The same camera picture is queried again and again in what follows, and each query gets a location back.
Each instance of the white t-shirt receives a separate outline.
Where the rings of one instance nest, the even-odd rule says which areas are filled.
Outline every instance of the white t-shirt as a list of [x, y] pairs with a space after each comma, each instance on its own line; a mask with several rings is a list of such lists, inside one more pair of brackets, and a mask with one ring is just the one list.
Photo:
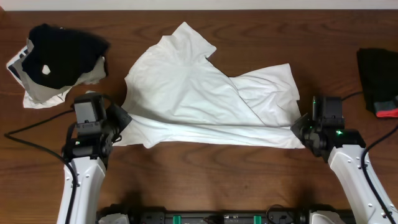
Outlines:
[[125, 78], [133, 121], [115, 146], [162, 141], [303, 147], [290, 131], [300, 117], [289, 64], [228, 78], [209, 57], [216, 47], [187, 23], [163, 36]]

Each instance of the red and black cloth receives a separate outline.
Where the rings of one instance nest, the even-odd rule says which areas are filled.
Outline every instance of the red and black cloth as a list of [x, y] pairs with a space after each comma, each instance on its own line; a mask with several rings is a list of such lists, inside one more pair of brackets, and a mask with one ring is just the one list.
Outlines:
[[366, 109], [378, 118], [398, 118], [398, 52], [360, 49], [357, 58]]

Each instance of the gray cloth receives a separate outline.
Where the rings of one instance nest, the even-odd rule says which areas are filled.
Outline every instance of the gray cloth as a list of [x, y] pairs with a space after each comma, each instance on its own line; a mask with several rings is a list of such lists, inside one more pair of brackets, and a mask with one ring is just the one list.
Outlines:
[[[29, 42], [30, 41], [28, 40], [28, 51], [31, 51], [31, 48], [29, 49]], [[72, 86], [65, 86], [57, 90], [33, 82], [33, 80], [28, 76], [28, 74], [26, 74], [26, 72], [24, 72], [22, 69], [22, 62], [25, 60], [25, 58], [26, 56], [22, 57], [20, 60], [15, 61], [14, 64], [12, 64], [12, 66], [16, 69], [21, 79], [22, 85], [24, 86], [25, 90], [28, 92], [29, 96], [32, 97], [34, 103], [46, 102], [51, 97], [63, 93], [64, 91], [67, 91], [69, 88], [72, 87]], [[98, 83], [98, 80], [104, 78], [105, 76], [106, 74], [104, 69], [104, 58], [100, 57], [97, 60], [94, 69], [91, 72], [81, 74], [80, 78], [76, 81], [74, 86], [79, 85], [81, 83], [84, 84]]]

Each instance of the wood grain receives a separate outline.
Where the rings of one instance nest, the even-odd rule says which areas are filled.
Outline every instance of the wood grain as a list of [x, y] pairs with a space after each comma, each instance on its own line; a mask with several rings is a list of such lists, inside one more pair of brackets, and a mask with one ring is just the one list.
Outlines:
[[[210, 61], [227, 76], [290, 63], [304, 114], [313, 95], [345, 96], [361, 90], [356, 62], [360, 47], [398, 51], [398, 11], [90, 11], [6, 12], [0, 22], [0, 62], [20, 50], [33, 26], [56, 24], [86, 30], [111, 43], [110, 76], [74, 87], [67, 102], [49, 109], [22, 107], [24, 90], [0, 68], [0, 132], [65, 111], [86, 90], [121, 104], [124, 77], [162, 35], [183, 21], [217, 47]], [[355, 96], [344, 103], [347, 128], [370, 144], [396, 120], [377, 120]], [[60, 152], [72, 114], [19, 134]], [[371, 152], [374, 168], [398, 203], [397, 134]], [[63, 188], [63, 167], [35, 149], [0, 137], [0, 223], [54, 223]], [[307, 149], [219, 146], [182, 142], [152, 149], [116, 147], [98, 207], [119, 202], [168, 210], [261, 210], [275, 203], [294, 207], [327, 203], [349, 208], [340, 183]]]

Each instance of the cable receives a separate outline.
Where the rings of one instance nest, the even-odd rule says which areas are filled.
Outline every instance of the cable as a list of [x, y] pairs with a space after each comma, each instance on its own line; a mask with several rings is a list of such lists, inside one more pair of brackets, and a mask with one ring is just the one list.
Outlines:
[[398, 125], [392, 131], [387, 133], [385, 136], [381, 137], [380, 139], [378, 139], [377, 141], [372, 143], [369, 147], [367, 147], [363, 151], [362, 156], [361, 156], [361, 167], [362, 167], [363, 174], [365, 175], [366, 181], [368, 182], [369, 187], [372, 189], [374, 196], [377, 198], [377, 201], [380, 203], [380, 206], [384, 210], [384, 213], [386, 214], [386, 217], [390, 220], [390, 222], [392, 224], [396, 224], [396, 222], [394, 221], [394, 218], [390, 214], [390, 211], [387, 209], [386, 205], [384, 204], [383, 200], [381, 199], [381, 197], [380, 197], [379, 193], [377, 192], [376, 188], [374, 188], [372, 180], [370, 179], [369, 174], [366, 171], [365, 156], [375, 145], [379, 144], [380, 142], [382, 142], [383, 140], [385, 140], [386, 138], [388, 138], [389, 136], [394, 134], [397, 130], [398, 130]]
[[350, 94], [350, 95], [348, 95], [348, 96], [346, 96], [346, 97], [343, 97], [341, 100], [342, 101], [345, 101], [345, 100], [347, 100], [348, 98], [351, 98], [352, 96], [356, 96], [356, 95], [359, 95], [359, 94], [362, 94], [363, 92], [362, 91], [358, 91], [358, 92], [356, 92], [356, 93], [352, 93], [352, 94]]
[[40, 145], [38, 145], [38, 144], [34, 144], [34, 143], [32, 143], [32, 142], [25, 141], [25, 140], [23, 140], [23, 139], [19, 139], [19, 138], [12, 137], [11, 135], [12, 135], [12, 134], [19, 133], [19, 132], [21, 132], [21, 131], [28, 130], [28, 129], [30, 129], [30, 128], [34, 128], [34, 127], [39, 126], [39, 125], [41, 125], [41, 124], [47, 123], [47, 122], [49, 122], [49, 121], [51, 121], [51, 120], [53, 120], [53, 119], [55, 119], [55, 118], [58, 118], [59, 116], [62, 116], [62, 115], [64, 115], [64, 114], [71, 113], [71, 112], [74, 112], [74, 111], [73, 111], [73, 110], [64, 111], [64, 112], [62, 112], [62, 113], [60, 113], [60, 114], [57, 114], [57, 115], [55, 115], [55, 116], [53, 116], [53, 117], [51, 117], [51, 118], [49, 118], [49, 119], [46, 119], [46, 120], [43, 120], [43, 121], [41, 121], [41, 122], [32, 124], [32, 125], [30, 125], [30, 126], [28, 126], [28, 127], [21, 128], [21, 129], [15, 130], [15, 131], [10, 131], [10, 132], [4, 134], [4, 137], [6, 137], [6, 138], [8, 138], [8, 139], [10, 139], [10, 140], [13, 140], [13, 141], [15, 141], [15, 142], [19, 142], [19, 143], [25, 144], [25, 145], [27, 145], [27, 146], [35, 147], [36, 149], [40, 149], [40, 150], [42, 150], [42, 151], [44, 151], [44, 152], [49, 153], [50, 155], [52, 155], [52, 156], [56, 157], [57, 159], [59, 159], [59, 160], [69, 169], [70, 173], [72, 174], [73, 182], [72, 182], [72, 194], [71, 194], [71, 196], [70, 196], [68, 212], [67, 212], [67, 216], [66, 216], [66, 218], [65, 218], [65, 224], [69, 224], [69, 222], [70, 222], [70, 217], [71, 217], [71, 215], [72, 215], [73, 203], [74, 203], [74, 201], [75, 201], [75, 195], [76, 195], [76, 189], [77, 189], [77, 182], [78, 182], [78, 179], [77, 179], [77, 176], [76, 176], [75, 171], [74, 171], [73, 168], [69, 165], [69, 163], [66, 162], [66, 161], [63, 159], [63, 157], [61, 157], [60, 155], [58, 155], [58, 154], [55, 153], [54, 151], [52, 151], [52, 150], [50, 150], [50, 149], [47, 149], [46, 147], [40, 146]]

